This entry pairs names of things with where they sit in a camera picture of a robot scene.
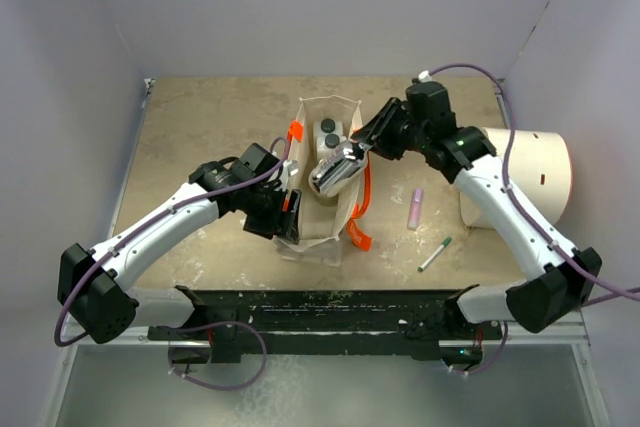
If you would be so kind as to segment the canvas tote bag orange handles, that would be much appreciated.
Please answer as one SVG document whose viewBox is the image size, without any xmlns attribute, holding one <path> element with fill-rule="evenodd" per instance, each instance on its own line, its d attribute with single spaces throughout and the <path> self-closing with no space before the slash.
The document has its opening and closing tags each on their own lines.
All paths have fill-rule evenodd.
<svg viewBox="0 0 640 427">
<path fill-rule="evenodd" d="M 372 192 L 371 167 L 366 166 L 351 183 L 333 198 L 320 197 L 309 185 L 309 174 L 320 160 L 316 158 L 313 123 L 323 118 L 342 122 L 346 139 L 362 127 L 361 103 L 341 96 L 300 100 L 296 118 L 289 127 L 291 141 L 287 165 L 296 166 L 288 187 L 301 191 L 299 211 L 300 241 L 294 245 L 276 239 L 276 251 L 285 260 L 315 262 L 338 267 L 342 260 L 340 235 L 346 232 L 356 247 L 371 248 L 372 238 L 362 232 L 356 220 L 366 213 Z"/>
</svg>

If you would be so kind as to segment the shiny silver pouch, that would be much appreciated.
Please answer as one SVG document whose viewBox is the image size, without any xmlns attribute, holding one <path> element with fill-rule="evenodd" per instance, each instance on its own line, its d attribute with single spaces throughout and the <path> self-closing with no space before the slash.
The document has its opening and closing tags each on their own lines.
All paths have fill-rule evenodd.
<svg viewBox="0 0 640 427">
<path fill-rule="evenodd" d="M 356 142 L 345 140 L 335 151 L 319 161 L 309 174 L 309 185 L 320 197 L 333 198 L 368 165 L 368 153 Z"/>
</svg>

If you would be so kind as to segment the white bottle black cap front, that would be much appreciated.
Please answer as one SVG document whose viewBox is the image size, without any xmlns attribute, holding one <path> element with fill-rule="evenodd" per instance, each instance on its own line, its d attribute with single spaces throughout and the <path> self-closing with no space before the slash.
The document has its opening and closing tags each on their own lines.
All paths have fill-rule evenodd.
<svg viewBox="0 0 640 427">
<path fill-rule="evenodd" d="M 316 158 L 322 160 L 330 156 L 335 149 L 346 140 L 343 135 L 335 133 L 321 135 L 316 139 L 315 152 Z"/>
</svg>

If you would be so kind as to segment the white bottle black cap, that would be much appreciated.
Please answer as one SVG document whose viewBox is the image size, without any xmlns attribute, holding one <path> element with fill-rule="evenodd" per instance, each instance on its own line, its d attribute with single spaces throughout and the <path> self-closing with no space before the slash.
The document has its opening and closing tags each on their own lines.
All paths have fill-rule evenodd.
<svg viewBox="0 0 640 427">
<path fill-rule="evenodd" d="M 346 140 L 343 135 L 335 133 L 321 135 L 316 139 L 315 152 L 316 158 L 322 160 L 330 156 L 335 149 Z"/>
<path fill-rule="evenodd" d="M 313 134 L 316 137 L 329 134 L 343 136 L 344 127 L 342 122 L 339 120 L 335 120 L 333 118 L 323 118 L 313 123 Z"/>
</svg>

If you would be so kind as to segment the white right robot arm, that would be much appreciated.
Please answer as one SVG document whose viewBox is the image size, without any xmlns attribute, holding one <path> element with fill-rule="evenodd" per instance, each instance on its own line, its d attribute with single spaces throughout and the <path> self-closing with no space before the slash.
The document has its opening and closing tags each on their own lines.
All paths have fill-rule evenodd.
<svg viewBox="0 0 640 427">
<path fill-rule="evenodd" d="M 421 154 L 483 212 L 516 258 L 524 282 L 472 286 L 456 295 L 444 316 L 452 336 L 467 338 L 493 320 L 539 333 L 586 301 L 602 267 L 600 255 L 578 249 L 514 182 L 504 180 L 495 147 L 479 128 L 457 125 L 441 83 L 416 82 L 403 99 L 390 98 L 351 141 L 387 160 L 407 151 Z"/>
</svg>

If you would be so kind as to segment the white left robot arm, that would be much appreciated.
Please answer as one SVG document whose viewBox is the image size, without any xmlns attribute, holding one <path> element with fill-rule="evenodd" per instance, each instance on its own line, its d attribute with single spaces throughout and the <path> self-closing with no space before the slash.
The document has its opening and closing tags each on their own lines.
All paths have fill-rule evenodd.
<svg viewBox="0 0 640 427">
<path fill-rule="evenodd" d="M 228 213 L 245 215 L 244 231 L 297 242 L 301 193 L 289 189 L 298 164 L 253 143 L 239 157 L 206 162 L 170 198 L 123 232 L 61 256 L 57 298 L 97 344 L 128 328 L 168 327 L 184 339 L 202 334 L 204 312 L 185 287 L 141 289 L 136 281 L 157 260 Z"/>
</svg>

